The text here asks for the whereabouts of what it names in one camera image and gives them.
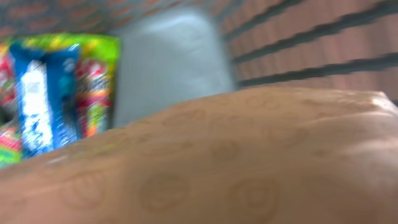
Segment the blue snack bar wrapper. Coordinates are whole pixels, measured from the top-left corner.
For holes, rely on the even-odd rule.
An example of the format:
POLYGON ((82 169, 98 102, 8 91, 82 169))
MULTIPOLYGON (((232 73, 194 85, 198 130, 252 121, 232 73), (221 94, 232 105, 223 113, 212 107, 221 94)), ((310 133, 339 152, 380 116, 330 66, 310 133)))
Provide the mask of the blue snack bar wrapper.
POLYGON ((24 159, 81 139, 76 111, 75 69, 80 46, 48 52, 13 43, 9 48, 24 159))

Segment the green Haribo candy bag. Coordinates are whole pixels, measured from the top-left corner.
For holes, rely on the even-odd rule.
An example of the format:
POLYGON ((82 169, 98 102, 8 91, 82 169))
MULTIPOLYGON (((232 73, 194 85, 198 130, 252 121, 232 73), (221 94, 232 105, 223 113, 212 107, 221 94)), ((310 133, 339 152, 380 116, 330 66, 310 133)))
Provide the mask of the green Haribo candy bag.
POLYGON ((16 79, 9 48, 13 43, 48 52, 80 46, 75 69, 76 111, 81 139, 109 128, 114 76, 119 59, 117 37, 94 34, 43 34, 1 42, 1 166, 24 160, 16 101, 16 79))

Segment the beige brown snack bag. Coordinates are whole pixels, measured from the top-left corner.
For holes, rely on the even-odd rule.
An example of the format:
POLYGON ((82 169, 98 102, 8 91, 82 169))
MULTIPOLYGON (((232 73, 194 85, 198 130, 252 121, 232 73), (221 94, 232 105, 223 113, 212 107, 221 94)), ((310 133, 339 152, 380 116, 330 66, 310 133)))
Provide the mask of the beige brown snack bag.
POLYGON ((250 88, 1 171, 2 223, 396 223, 381 92, 250 88))

